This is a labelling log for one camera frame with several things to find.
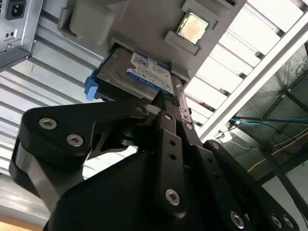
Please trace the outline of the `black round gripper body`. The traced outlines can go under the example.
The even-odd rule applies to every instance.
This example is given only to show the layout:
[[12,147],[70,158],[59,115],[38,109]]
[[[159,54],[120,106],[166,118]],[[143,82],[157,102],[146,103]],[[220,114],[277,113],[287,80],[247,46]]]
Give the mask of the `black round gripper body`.
[[67,191],[45,230],[229,231],[217,181],[186,169],[180,153],[133,154]]

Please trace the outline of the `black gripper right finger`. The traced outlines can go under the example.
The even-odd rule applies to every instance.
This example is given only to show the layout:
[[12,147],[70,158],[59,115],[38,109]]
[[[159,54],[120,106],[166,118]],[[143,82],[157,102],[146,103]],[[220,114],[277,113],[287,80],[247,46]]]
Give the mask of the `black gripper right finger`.
[[213,231],[298,231],[294,218],[216,141],[202,143],[186,101],[171,96],[184,162]]

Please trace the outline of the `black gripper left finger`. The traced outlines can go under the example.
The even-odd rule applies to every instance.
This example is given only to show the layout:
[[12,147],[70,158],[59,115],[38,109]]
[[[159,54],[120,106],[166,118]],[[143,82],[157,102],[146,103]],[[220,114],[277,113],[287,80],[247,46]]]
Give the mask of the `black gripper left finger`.
[[133,154],[183,156],[171,96],[26,111],[9,168],[13,180],[52,215],[67,191]]

